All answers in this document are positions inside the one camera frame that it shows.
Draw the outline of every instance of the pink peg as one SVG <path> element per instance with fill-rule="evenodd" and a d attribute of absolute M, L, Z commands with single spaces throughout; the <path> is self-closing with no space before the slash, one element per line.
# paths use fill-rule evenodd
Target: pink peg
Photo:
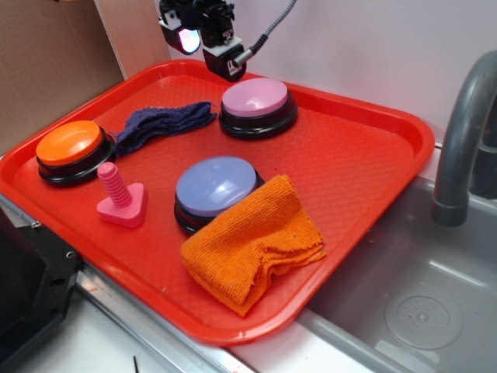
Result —
<path fill-rule="evenodd" d="M 109 194 L 96 206 L 102 220 L 128 228 L 143 223 L 148 200 L 144 185 L 134 183 L 126 186 L 117 166 L 111 162 L 100 165 L 97 175 Z"/>

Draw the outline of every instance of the cardboard box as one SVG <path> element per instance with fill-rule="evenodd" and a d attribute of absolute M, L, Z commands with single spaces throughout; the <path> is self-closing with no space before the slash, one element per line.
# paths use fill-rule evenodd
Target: cardboard box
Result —
<path fill-rule="evenodd" d="M 123 80 L 93 0 L 0 2 L 0 155 Z"/>

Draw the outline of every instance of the orange microfiber cloth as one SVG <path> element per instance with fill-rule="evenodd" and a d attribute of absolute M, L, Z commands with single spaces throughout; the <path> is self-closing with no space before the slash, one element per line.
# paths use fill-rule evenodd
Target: orange microfiber cloth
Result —
<path fill-rule="evenodd" d="M 275 176 L 217 216 L 181 253 L 191 276 L 241 316 L 271 285 L 272 274 L 326 255 L 288 176 Z"/>

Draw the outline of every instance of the plastic tray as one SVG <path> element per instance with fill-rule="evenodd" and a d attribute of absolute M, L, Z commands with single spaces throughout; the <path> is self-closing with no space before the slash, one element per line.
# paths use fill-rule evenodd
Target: plastic tray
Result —
<path fill-rule="evenodd" d="M 255 77 L 247 74 L 245 78 Z M 197 61 L 149 68 L 24 141 L 0 161 L 0 192 L 72 244 L 94 267 L 191 337 L 221 346 L 245 343 L 291 322 L 367 229 L 430 157 L 434 138 L 418 118 L 385 107 L 287 84 L 297 123 L 275 138 L 242 141 L 219 123 L 171 138 L 156 138 L 118 158 L 126 183 L 148 195 L 145 223 L 134 229 L 100 220 L 106 196 L 99 180 L 66 189 L 37 173 L 36 144 L 53 128 L 94 120 L 118 133 L 135 110 L 209 100 L 219 111 L 230 86 Z M 249 161 L 263 179 L 287 174 L 325 237 L 326 258 L 273 278 L 241 318 L 205 292 L 181 263 L 186 237 L 176 224 L 176 182 L 193 163 L 216 155 Z"/>

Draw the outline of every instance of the black cable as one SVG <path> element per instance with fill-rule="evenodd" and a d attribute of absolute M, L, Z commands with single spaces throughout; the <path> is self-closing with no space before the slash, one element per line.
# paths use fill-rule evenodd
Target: black cable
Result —
<path fill-rule="evenodd" d="M 251 58 L 254 54 L 256 54 L 259 49 L 262 48 L 264 43 L 268 40 L 269 34 L 275 29 L 276 26 L 280 24 L 281 21 L 288 15 L 290 10 L 294 7 L 297 0 L 291 0 L 290 4 L 288 4 L 287 8 L 280 14 L 280 16 L 268 27 L 266 32 L 261 35 L 261 37 L 252 45 L 249 49 L 247 49 L 244 53 L 240 54 L 237 58 L 233 60 L 235 66 L 241 66 L 244 64 L 249 58 Z"/>

